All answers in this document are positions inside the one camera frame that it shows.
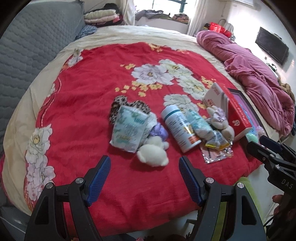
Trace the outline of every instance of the white plush toy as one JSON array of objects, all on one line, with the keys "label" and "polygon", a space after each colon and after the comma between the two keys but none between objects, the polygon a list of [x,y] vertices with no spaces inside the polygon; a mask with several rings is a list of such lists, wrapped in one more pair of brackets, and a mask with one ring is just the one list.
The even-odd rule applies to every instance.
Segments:
[{"label": "white plush toy", "polygon": [[149,137],[137,151],[137,157],[142,163],[152,167],[164,167],[169,163],[165,152],[169,143],[163,142],[160,136]]},{"label": "white plush toy", "polygon": [[234,140],[234,129],[229,125],[225,116],[225,112],[217,106],[207,108],[208,114],[211,116],[211,124],[218,130],[221,130],[221,134],[227,141]]}]

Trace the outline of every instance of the television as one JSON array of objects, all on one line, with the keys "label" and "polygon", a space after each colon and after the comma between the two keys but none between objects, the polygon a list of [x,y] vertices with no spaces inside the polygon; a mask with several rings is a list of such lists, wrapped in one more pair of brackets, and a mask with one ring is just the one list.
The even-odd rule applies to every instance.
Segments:
[{"label": "television", "polygon": [[289,54],[289,48],[280,37],[260,27],[255,43],[278,63],[281,65],[285,63]]}]

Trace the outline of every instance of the pink comforter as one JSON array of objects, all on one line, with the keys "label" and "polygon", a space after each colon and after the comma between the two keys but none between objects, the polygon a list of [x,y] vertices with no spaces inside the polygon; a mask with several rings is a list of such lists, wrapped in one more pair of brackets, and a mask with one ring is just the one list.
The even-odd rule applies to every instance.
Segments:
[{"label": "pink comforter", "polygon": [[294,123],[294,103],[272,70],[249,49],[232,43],[223,34],[202,31],[197,34],[197,42],[224,62],[226,71],[246,88],[267,123],[287,136]]}]

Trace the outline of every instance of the window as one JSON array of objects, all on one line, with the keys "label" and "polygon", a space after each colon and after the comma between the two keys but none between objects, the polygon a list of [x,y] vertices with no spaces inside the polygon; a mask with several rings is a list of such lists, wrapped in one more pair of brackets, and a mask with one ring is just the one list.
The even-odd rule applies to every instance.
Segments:
[{"label": "window", "polygon": [[163,10],[165,14],[173,15],[183,12],[191,17],[196,0],[133,0],[136,10]]}]

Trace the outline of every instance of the red and white box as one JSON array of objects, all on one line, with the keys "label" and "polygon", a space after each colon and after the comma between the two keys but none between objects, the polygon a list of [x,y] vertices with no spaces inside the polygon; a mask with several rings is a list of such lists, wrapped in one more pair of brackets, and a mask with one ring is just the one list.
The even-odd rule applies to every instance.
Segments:
[{"label": "red and white box", "polygon": [[234,129],[234,141],[238,141],[252,129],[252,125],[244,111],[225,85],[219,85],[217,82],[213,83],[205,94],[204,104],[208,107],[215,105],[224,110],[229,125]]}]

